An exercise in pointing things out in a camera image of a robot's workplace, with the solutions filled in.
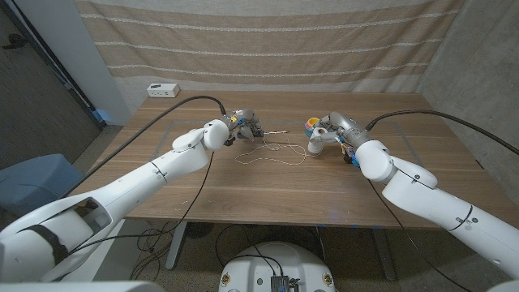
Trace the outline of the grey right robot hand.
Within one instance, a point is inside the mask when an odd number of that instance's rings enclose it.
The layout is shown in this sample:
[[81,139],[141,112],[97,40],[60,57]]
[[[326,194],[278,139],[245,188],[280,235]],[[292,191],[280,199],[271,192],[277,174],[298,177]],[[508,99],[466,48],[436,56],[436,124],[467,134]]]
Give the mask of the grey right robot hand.
[[325,144],[346,143],[354,148],[371,140],[366,130],[351,118],[333,111],[315,119],[307,149],[312,154],[322,151]]

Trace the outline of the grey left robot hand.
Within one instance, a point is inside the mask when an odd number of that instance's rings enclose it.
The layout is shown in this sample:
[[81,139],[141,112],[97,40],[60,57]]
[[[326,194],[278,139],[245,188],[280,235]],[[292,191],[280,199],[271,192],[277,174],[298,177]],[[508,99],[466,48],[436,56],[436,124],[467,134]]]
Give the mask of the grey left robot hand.
[[221,121],[229,129],[229,137],[224,142],[225,146],[232,145],[236,138],[254,140],[256,137],[264,136],[260,121],[253,109],[235,110],[231,115],[223,115]]

